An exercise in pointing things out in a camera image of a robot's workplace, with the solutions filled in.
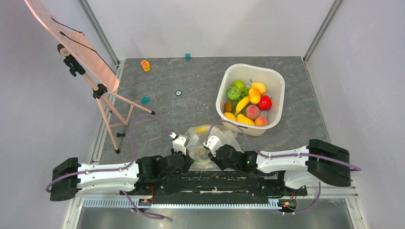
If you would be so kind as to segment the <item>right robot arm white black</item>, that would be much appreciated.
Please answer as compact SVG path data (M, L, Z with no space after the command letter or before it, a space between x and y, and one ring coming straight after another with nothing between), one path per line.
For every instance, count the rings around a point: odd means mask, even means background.
M311 139L300 148L268 152L240 152L211 136L204 142L208 157L221 170L230 168L245 175L269 176L278 172L276 189L287 195L302 186L323 182L335 187L349 187L351 172L348 150L328 142Z

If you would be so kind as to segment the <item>orange yellow mango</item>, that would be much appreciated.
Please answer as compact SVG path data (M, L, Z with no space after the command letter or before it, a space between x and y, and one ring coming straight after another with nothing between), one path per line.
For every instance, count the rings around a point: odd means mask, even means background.
M248 97L249 97L250 103L258 104L261 100L261 92L258 88L252 87L248 91Z

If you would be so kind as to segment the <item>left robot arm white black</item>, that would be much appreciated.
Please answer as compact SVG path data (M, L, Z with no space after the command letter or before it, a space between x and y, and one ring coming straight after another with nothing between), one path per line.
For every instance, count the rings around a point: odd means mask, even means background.
M165 157L145 156L122 164L81 164L71 157L52 171L46 186L51 201L70 200L80 193L131 192L145 194L149 188L173 175L186 174L194 160L189 152L171 151Z

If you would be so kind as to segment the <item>white plastic basket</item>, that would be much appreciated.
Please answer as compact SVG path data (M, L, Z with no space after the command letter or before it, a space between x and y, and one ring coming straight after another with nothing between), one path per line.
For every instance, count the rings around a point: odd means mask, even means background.
M263 83L266 86L266 94L272 101L272 107L269 111L263 112L263 115L268 120L268 125L252 126L234 122L247 135L261 136L268 129L276 126L281 119L285 97L285 80L280 73L272 69L256 67L244 63L237 63L230 66L224 73L215 102L216 111L222 120L227 119L224 115L224 105L225 102L229 100L226 91L236 80L243 81L248 87L252 81Z

